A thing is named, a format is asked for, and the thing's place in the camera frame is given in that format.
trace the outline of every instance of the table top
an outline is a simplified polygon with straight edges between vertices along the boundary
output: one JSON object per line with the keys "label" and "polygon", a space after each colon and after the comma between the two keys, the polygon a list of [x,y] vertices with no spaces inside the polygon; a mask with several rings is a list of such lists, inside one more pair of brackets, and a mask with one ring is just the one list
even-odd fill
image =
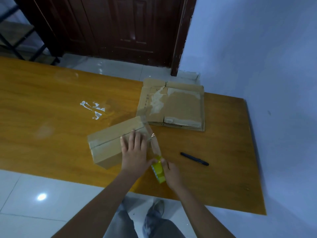
{"label": "table top", "polygon": [[[139,81],[0,57],[0,169],[106,187],[121,166],[95,165],[87,135],[133,118],[141,88]],[[205,132],[151,126],[163,157],[205,205],[265,215],[245,101],[204,98]],[[105,111],[97,118],[83,101]],[[178,199],[151,169],[130,191]]]}

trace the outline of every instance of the flattened cardboard box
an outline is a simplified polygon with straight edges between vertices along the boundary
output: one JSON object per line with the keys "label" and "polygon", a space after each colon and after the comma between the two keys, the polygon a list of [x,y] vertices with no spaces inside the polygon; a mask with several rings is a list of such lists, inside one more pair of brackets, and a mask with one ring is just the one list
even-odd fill
{"label": "flattened cardboard box", "polygon": [[152,125],[205,131],[204,87],[146,78],[136,115]]}
{"label": "flattened cardboard box", "polygon": [[146,134],[147,140],[151,140],[152,130],[149,125],[146,124],[145,118],[143,120],[143,118],[139,116],[88,135],[88,143],[94,163],[105,169],[121,164],[122,152],[120,137],[123,136],[125,140],[129,140],[132,129]]}

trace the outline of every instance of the hand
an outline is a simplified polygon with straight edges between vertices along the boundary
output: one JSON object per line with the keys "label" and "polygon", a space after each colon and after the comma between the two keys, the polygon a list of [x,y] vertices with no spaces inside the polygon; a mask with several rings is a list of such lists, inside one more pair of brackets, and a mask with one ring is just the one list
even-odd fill
{"label": "hand", "polygon": [[131,174],[133,178],[140,178],[153,163],[157,162],[156,159],[146,160],[146,135],[141,136],[140,132],[132,130],[128,148],[122,136],[120,142],[122,150],[121,171]]}
{"label": "hand", "polygon": [[164,175],[168,186],[176,192],[178,189],[183,188],[182,178],[180,176],[179,169],[171,162],[161,158],[161,164],[164,169]]}

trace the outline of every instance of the metal rack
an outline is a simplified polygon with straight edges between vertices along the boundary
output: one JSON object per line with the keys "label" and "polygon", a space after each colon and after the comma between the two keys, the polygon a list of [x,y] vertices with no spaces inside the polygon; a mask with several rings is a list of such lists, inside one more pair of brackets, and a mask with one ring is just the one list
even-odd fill
{"label": "metal rack", "polygon": [[[2,23],[4,20],[6,20],[8,17],[10,17],[11,15],[13,15],[15,12],[17,12],[20,8],[18,7],[18,5],[15,5],[14,7],[10,8],[7,12],[5,12],[4,14],[0,15],[0,23]],[[11,43],[9,43],[8,40],[6,40],[6,38],[0,33],[0,40],[3,42],[3,44],[6,46],[6,48],[10,49],[19,59],[21,60],[25,60],[22,55],[16,50],[16,48],[22,44],[32,33],[35,32],[35,27],[33,27],[30,31],[28,31],[27,33],[24,34],[24,36],[22,36],[16,43],[14,43],[13,45]],[[46,45],[44,44],[42,47],[40,47],[36,53],[29,59],[29,61],[33,62],[35,61],[41,54],[42,52],[45,50]],[[55,57],[54,60],[52,61],[52,63],[50,65],[55,65],[56,63],[59,63],[60,60],[58,59],[58,57]]]}

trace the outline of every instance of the jeans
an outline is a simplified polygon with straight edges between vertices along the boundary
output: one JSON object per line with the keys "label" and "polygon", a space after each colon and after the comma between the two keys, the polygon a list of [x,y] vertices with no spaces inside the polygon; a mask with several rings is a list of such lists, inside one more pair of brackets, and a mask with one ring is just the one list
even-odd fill
{"label": "jeans", "polygon": [[[144,238],[185,238],[177,226],[170,220],[162,219],[160,213],[151,210],[143,224]],[[115,213],[104,238],[138,238],[133,220],[121,204]]]}

